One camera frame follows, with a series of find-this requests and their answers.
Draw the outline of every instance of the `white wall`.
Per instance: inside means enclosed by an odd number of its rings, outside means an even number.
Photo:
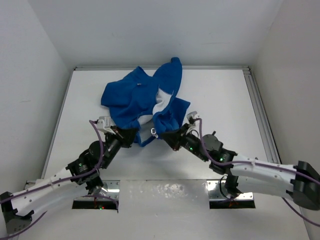
[[[254,73],[283,163],[320,172],[320,1],[285,0]],[[305,215],[320,223],[318,211]],[[320,228],[307,225],[310,238]]]
[[[282,0],[29,0],[75,65],[253,63]]]
[[[1,1],[0,23],[3,193],[41,177],[71,73],[27,0]]]

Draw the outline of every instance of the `purple cable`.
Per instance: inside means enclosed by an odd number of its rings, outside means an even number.
[[[297,210],[295,210],[294,207],[291,206],[290,203],[285,198],[282,197],[282,199],[289,206],[289,208],[291,208],[291,210],[294,211],[300,218],[302,218],[303,220],[307,221],[308,223],[310,223],[312,225],[315,225],[315,226],[320,228],[320,224],[319,223],[316,223],[316,222],[311,221],[310,219],[306,218],[305,216],[300,214]]]
[[[35,225],[37,222],[39,222],[40,219],[42,219],[42,217],[46,214],[46,211],[44,213],[42,213],[40,215],[40,217],[38,217],[33,223],[31,223],[29,226],[27,226],[25,229],[23,229],[20,232],[17,232],[11,236],[5,236],[5,237],[0,237],[0,240],[8,240],[8,239],[12,239],[16,236],[19,236],[20,234],[23,234],[24,232],[26,232],[28,229],[30,229],[33,225]]]
[[[116,200],[114,200],[113,198],[111,197],[108,197],[108,196],[103,196],[103,195],[86,195],[84,197],[87,197],[87,198],[97,198],[97,199],[109,199],[111,200],[112,202],[114,202],[115,204],[115,207],[116,207],[116,212],[119,213],[119,204]]]
[[[233,164],[248,164],[248,165],[251,165],[251,162],[249,161],[232,161],[232,162],[225,162],[225,163],[221,163],[221,162],[217,162],[215,160],[213,160],[213,158],[209,155],[209,153],[207,152],[207,149],[206,149],[206,145],[205,145],[205,141],[204,141],[204,138],[203,138],[203,135],[202,135],[202,119],[201,118],[197,118],[195,119],[196,121],[199,121],[200,124],[199,124],[199,135],[200,135],[200,141],[201,141],[201,146],[202,146],[202,149],[204,151],[204,154],[207,156],[207,158],[215,165],[217,166],[221,166],[221,167],[224,167],[224,166],[228,166],[228,165],[233,165]],[[277,169],[277,170],[282,170],[284,172],[289,172],[289,173],[292,173],[292,174],[297,174],[297,175],[300,175],[318,185],[320,185],[320,181],[317,181],[316,179],[306,175],[306,174],[303,174],[301,172],[298,172],[298,171],[294,171],[294,170],[291,170],[291,169],[286,169],[286,168],[283,168],[283,167],[280,167],[280,166],[271,166],[271,165],[267,165],[267,164],[264,164],[264,163],[259,163],[259,162],[256,162],[255,165],[257,166],[261,166],[261,167],[265,167],[265,168],[269,168],[269,169]],[[320,224],[316,223],[316,222],[313,222],[311,220],[309,220],[308,218],[306,218],[305,216],[301,215],[299,212],[297,212],[290,204],[289,202],[285,199],[285,198],[282,198],[284,200],[284,202],[298,215],[300,216],[303,220],[307,221],[308,223],[312,224],[312,225],[315,225],[317,227],[320,227]]]
[[[90,170],[90,171],[88,171],[88,172],[86,172],[86,173],[83,173],[83,174],[80,174],[80,175],[77,175],[77,176],[70,176],[70,177],[62,178],[62,179],[60,179],[60,180],[53,181],[52,184],[58,184],[58,183],[62,183],[62,182],[68,181],[68,180],[72,180],[72,179],[80,179],[80,178],[83,178],[83,177],[85,177],[85,176],[88,176],[88,175],[92,174],[93,172],[95,172],[95,171],[100,167],[100,165],[101,165],[101,163],[102,163],[102,160],[103,160],[103,155],[104,155],[104,145],[103,145],[101,136],[100,136],[100,134],[99,134],[99,131],[98,131],[97,127],[95,126],[95,123],[94,123],[92,120],[89,120],[89,123],[92,125],[95,133],[97,134],[98,139],[99,139],[99,143],[100,143],[100,157],[99,157],[98,163],[95,165],[95,167],[94,167],[92,170]],[[31,194],[31,193],[37,192],[37,191],[39,191],[39,190],[48,188],[48,187],[50,187],[50,186],[51,186],[50,184],[47,184],[47,185],[43,185],[43,186],[37,187],[37,188],[32,189],[32,190],[28,190],[28,189],[27,189],[27,190],[26,190],[25,192],[23,192],[23,193],[20,193],[20,194],[15,195],[15,196],[8,197],[8,198],[6,198],[5,200],[0,201],[0,205],[1,205],[1,204],[4,204],[4,203],[6,203],[6,202],[8,202],[8,201],[10,201],[10,200],[12,200],[12,199],[16,199],[16,198],[19,198],[19,197],[21,197],[21,196],[24,196],[24,195],[27,195],[27,194]]]

